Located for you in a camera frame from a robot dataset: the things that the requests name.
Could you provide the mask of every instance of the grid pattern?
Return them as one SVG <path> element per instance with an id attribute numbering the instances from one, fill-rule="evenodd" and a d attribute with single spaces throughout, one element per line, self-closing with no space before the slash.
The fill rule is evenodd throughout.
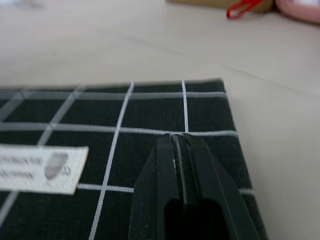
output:
<path id="1" fill-rule="evenodd" d="M 238 185 L 260 238 L 267 239 L 219 79 L 0 90 L 0 143 L 89 145 L 74 196 L 0 192 L 0 238 L 127 239 L 134 183 L 153 142 L 185 132 L 207 143 Z"/>

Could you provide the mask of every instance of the pink object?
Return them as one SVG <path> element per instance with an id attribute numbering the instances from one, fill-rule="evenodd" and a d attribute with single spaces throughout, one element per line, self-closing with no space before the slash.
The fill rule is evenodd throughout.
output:
<path id="1" fill-rule="evenodd" d="M 320 0 L 276 0 L 276 4 L 295 19 L 320 24 Z"/>

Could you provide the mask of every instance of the white fabric label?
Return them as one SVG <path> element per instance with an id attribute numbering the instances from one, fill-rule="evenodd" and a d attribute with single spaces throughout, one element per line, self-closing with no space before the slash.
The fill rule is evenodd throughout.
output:
<path id="1" fill-rule="evenodd" d="M 74 194 L 89 148 L 0 144 L 0 190 Z"/>

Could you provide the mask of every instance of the white tabletop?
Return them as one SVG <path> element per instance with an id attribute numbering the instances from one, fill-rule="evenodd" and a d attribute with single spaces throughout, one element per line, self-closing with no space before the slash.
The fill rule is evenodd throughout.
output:
<path id="1" fill-rule="evenodd" d="M 163 0 L 0 4 L 1 86 L 214 77 L 270 239 L 319 240 L 320 27 Z"/>

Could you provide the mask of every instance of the red cord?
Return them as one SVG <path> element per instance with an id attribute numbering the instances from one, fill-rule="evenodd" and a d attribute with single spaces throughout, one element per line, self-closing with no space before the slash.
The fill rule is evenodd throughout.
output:
<path id="1" fill-rule="evenodd" d="M 241 0 L 231 7 L 229 7 L 226 11 L 226 17 L 228 19 L 239 19 L 242 17 L 243 14 L 249 12 L 253 9 L 256 5 L 260 4 L 263 0 Z M 238 11 L 236 14 L 231 14 L 232 11 Z"/>

